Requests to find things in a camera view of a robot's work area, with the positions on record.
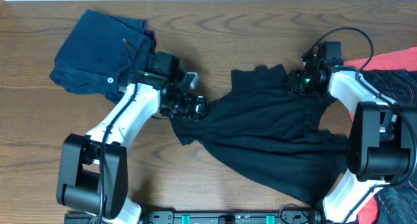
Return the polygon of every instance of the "cable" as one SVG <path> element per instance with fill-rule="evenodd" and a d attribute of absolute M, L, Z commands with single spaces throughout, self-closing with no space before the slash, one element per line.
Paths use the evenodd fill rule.
<path fill-rule="evenodd" d="M 131 45 L 131 43 L 126 41 L 125 38 L 123 39 L 123 43 L 126 46 L 127 53 L 129 54 L 129 46 L 133 47 L 133 45 Z M 130 63 L 130 68 L 133 70 L 134 80 L 137 79 L 136 78 L 136 70 L 134 68 L 134 63 L 136 61 L 136 57 Z M 100 180 L 99 180 L 99 183 L 100 183 L 100 210 L 99 210 L 97 219 L 95 220 L 96 224 L 101 224 L 102 223 L 102 218 L 104 216 L 104 212 L 105 212 L 105 209 L 106 209 L 106 196 L 104 195 L 104 153 L 105 153 L 105 150 L 106 150 L 105 149 L 106 141 L 107 141 L 107 138 L 108 138 L 108 136 L 111 132 L 111 129 L 112 129 L 113 125 L 116 123 L 117 119 L 123 114 L 123 112 L 128 108 L 128 106 L 135 100 L 136 92 L 137 92 L 137 83 L 135 84 L 135 89 L 134 89 L 133 94 L 131 95 L 129 101 L 127 101 L 127 103 L 122 107 L 122 109 L 120 109 L 120 111 L 115 115 L 115 117 L 113 117 L 111 122 L 106 126 L 106 130 L 104 132 L 102 143 L 100 143 Z"/>
<path fill-rule="evenodd" d="M 390 106 L 394 113 L 396 113 L 401 120 L 404 121 L 405 125 L 407 126 L 411 138 L 412 138 L 412 144 L 413 144 L 413 149 L 414 149 L 414 161 L 412 163 L 412 169 L 409 170 L 409 173 L 406 175 L 406 177 L 403 180 L 394 182 L 394 183 L 389 183 L 389 184 L 375 184 L 373 186 L 371 186 L 368 191 L 365 193 L 365 195 L 355 204 L 355 206 L 349 210 L 349 213 L 346 215 L 346 217 L 343 219 L 343 221 L 341 222 L 342 224 L 346 224 L 347 220 L 349 219 L 349 217 L 352 215 L 352 213 L 365 201 L 365 199 L 367 198 L 367 196 L 371 193 L 373 193 L 373 191 L 377 188 L 387 188 L 387 187 L 395 187 L 395 186 L 400 186 L 406 182 L 408 182 L 410 180 L 411 175 L 413 174 L 413 172 L 416 170 L 417 167 L 417 136 L 416 136 L 416 132 L 413 130 L 411 123 L 409 121 L 409 119 L 404 115 L 404 113 L 399 109 L 399 107 L 393 103 L 391 103 L 389 100 L 387 100 L 385 97 L 382 96 L 381 92 L 379 91 L 374 91 L 370 86 L 366 85 L 360 77 L 360 74 L 362 73 L 362 70 L 367 66 L 367 64 L 371 61 L 372 56 L 373 56 L 373 44 L 372 44 L 372 40 L 370 39 L 370 37 L 363 32 L 360 29 L 354 28 L 354 27 L 340 27 L 334 30 L 331 30 L 329 32 L 327 32 L 326 34 L 324 34 L 322 37 L 320 37 L 315 43 L 314 45 L 312 45 L 312 47 L 303 55 L 303 59 L 307 57 L 307 55 L 309 55 L 313 49 L 316 47 L 316 45 L 322 40 L 324 39 L 326 36 L 335 33 L 337 31 L 341 31 L 341 30 L 352 30 L 352 31 L 356 31 L 359 32 L 360 34 L 362 34 L 366 40 L 369 43 L 369 48 L 370 48 L 370 54 L 369 57 L 367 59 L 367 61 L 359 68 L 356 70 L 356 75 L 355 75 L 355 79 L 359 82 L 359 84 L 361 84 L 365 89 L 367 89 L 371 94 L 374 94 L 377 98 L 379 98 L 380 100 L 382 100 L 383 102 L 385 102 L 388 106 Z"/>
<path fill-rule="evenodd" d="M 308 220 L 308 215 L 306 215 L 306 214 L 305 214 L 305 213 L 301 210 L 301 208 L 300 208 L 298 205 L 293 204 L 293 203 L 288 203 L 288 204 L 284 205 L 284 206 L 281 208 L 280 212 L 278 213 L 278 215 L 279 215 L 280 219 L 281 219 L 281 220 L 282 220 L 285 224 L 290 224 L 290 223 L 288 223 L 286 220 L 284 220 L 284 219 L 282 218 L 282 210 L 284 210 L 284 209 L 285 209 L 287 206 L 289 206 L 289 205 L 292 205 L 292 206 L 297 207 L 297 208 L 298 208 L 298 210 L 302 213 L 302 215 L 303 215 L 304 217 L 306 217 L 306 218 L 307 218 L 307 220 Z"/>

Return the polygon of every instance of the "black cloth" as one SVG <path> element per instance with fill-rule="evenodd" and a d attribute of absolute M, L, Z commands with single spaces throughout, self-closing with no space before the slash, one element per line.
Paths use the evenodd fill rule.
<path fill-rule="evenodd" d="M 140 53 L 127 52 L 124 38 Z M 102 93 L 117 103 L 123 96 L 119 88 L 128 84 L 130 62 L 145 69 L 152 62 L 146 54 L 154 53 L 155 43 L 144 20 L 87 10 L 58 51 L 50 78 L 68 92 Z"/>
<path fill-rule="evenodd" d="M 363 73 L 365 80 L 384 95 L 401 104 L 417 105 L 417 72 L 406 70 L 372 70 Z M 384 188 L 375 194 L 379 216 L 377 224 L 417 223 L 417 175 L 409 183 Z"/>
<path fill-rule="evenodd" d="M 183 145 L 199 141 L 236 172 L 315 205 L 346 171 L 347 138 L 319 131 L 333 100 L 315 100 L 282 89 L 282 65 L 233 70 L 232 91 L 209 104 L 202 121 L 174 117 Z"/>

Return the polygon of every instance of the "pink cloth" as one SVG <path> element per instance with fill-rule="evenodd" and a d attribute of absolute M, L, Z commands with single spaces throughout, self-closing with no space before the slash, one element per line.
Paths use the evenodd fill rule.
<path fill-rule="evenodd" d="M 355 61 L 345 62 L 347 66 L 355 66 L 360 68 L 367 58 Z M 390 53 L 374 56 L 371 62 L 364 68 L 369 70 L 408 70 L 417 71 L 417 47 L 409 48 L 402 51 L 394 51 Z M 378 204 L 374 197 L 370 199 L 365 206 L 359 211 L 358 219 L 360 224 L 372 224 L 378 218 Z"/>

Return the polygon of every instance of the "black cable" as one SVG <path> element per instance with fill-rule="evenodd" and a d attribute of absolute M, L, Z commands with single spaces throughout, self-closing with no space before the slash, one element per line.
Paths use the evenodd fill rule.
<path fill-rule="evenodd" d="M 129 54 L 129 48 L 128 47 L 132 46 L 131 43 L 126 41 L 126 39 L 123 39 L 123 43 L 126 46 L 127 53 Z M 136 57 L 130 63 L 130 68 L 133 70 L 134 80 L 137 79 L 136 78 L 136 70 L 134 68 L 134 63 L 136 61 Z M 104 212 L 105 212 L 105 209 L 106 209 L 106 196 L 104 195 L 104 163 L 105 163 L 104 162 L 104 153 L 105 153 L 105 150 L 106 150 L 105 149 L 106 141 L 107 141 L 107 138 L 108 138 L 108 136 L 111 132 L 111 129 L 112 129 L 113 125 L 116 123 L 117 119 L 123 114 L 123 112 L 128 108 L 128 106 L 135 100 L 136 92 L 137 92 L 137 83 L 135 84 L 135 89 L 134 89 L 133 94 L 131 95 L 129 101 L 127 101 L 127 103 L 122 107 L 122 109 L 120 109 L 120 111 L 115 115 L 115 117 L 113 117 L 111 122 L 106 126 L 106 130 L 104 132 L 102 143 L 100 143 L 100 180 L 99 180 L 99 183 L 100 183 L 100 210 L 99 210 L 99 213 L 98 213 L 98 217 L 95 220 L 95 223 L 98 223 L 98 224 L 102 223 L 102 218 L 104 216 Z"/>
<path fill-rule="evenodd" d="M 287 208 L 289 205 L 292 205 L 292 206 L 297 207 L 297 208 L 298 208 L 298 210 L 302 213 L 302 215 L 303 215 L 304 217 L 306 217 L 306 218 L 307 218 L 307 221 L 306 221 L 306 222 L 303 222 L 303 223 L 301 223 L 301 224 L 306 224 L 306 223 L 308 223 L 308 215 L 306 215 L 306 214 L 305 214 L 305 213 L 301 210 L 301 208 L 300 208 L 298 205 L 293 204 L 293 203 L 288 203 L 288 204 L 284 205 L 284 206 L 280 209 L 280 212 L 278 213 L 278 215 L 279 215 L 280 219 L 281 219 L 281 220 L 282 220 L 285 224 L 291 224 L 291 223 L 288 223 L 286 220 L 284 220 L 284 219 L 282 218 L 282 211 L 283 211 L 285 208 Z"/>
<path fill-rule="evenodd" d="M 416 167 L 417 167 L 417 136 L 415 131 L 413 130 L 410 121 L 408 120 L 408 118 L 403 114 L 403 112 L 399 109 L 399 107 L 393 103 L 391 103 L 389 100 L 387 100 L 385 97 L 382 96 L 382 94 L 379 91 L 374 91 L 370 86 L 366 85 L 360 77 L 360 74 L 362 73 L 362 70 L 366 67 L 366 65 L 371 61 L 372 56 L 373 56 L 373 44 L 372 44 L 372 40 L 370 39 L 370 37 L 363 32 L 360 29 L 354 28 L 354 27 L 340 27 L 334 30 L 331 30 L 329 32 L 327 32 L 326 34 L 324 34 L 322 37 L 320 37 L 315 43 L 314 45 L 312 45 L 312 47 L 303 55 L 303 58 L 307 57 L 307 55 L 309 55 L 313 49 L 319 44 L 319 42 L 324 39 L 326 36 L 337 32 L 337 31 L 341 31 L 341 30 L 352 30 L 352 31 L 356 31 L 359 32 L 360 34 L 362 34 L 366 40 L 369 43 L 369 48 L 370 48 L 370 54 L 369 57 L 367 59 L 367 61 L 359 68 L 356 70 L 356 75 L 355 75 L 355 79 L 359 82 L 359 84 L 361 84 L 363 87 L 365 87 L 371 94 L 374 94 L 377 98 L 379 98 L 380 100 L 382 100 L 383 102 L 385 102 L 388 106 L 390 106 L 394 113 L 396 113 L 401 120 L 404 121 L 405 125 L 407 126 L 411 138 L 412 138 L 412 144 L 413 144 L 413 149 L 414 149 L 414 161 L 412 163 L 412 169 L 410 169 L 409 173 L 406 175 L 406 177 L 403 180 L 394 182 L 394 183 L 389 183 L 389 184 L 375 184 L 373 186 L 371 186 L 368 191 L 366 192 L 366 194 L 355 204 L 355 206 L 349 210 L 349 213 L 346 215 L 345 219 L 343 219 L 343 221 L 341 222 L 342 224 L 346 224 L 347 220 L 349 219 L 349 217 L 352 215 L 352 213 L 365 201 L 365 199 L 367 198 L 367 196 L 371 193 L 373 193 L 373 191 L 376 188 L 387 188 L 387 187 L 395 187 L 395 186 L 400 186 L 406 182 L 408 182 L 410 180 L 411 175 L 414 173 Z"/>

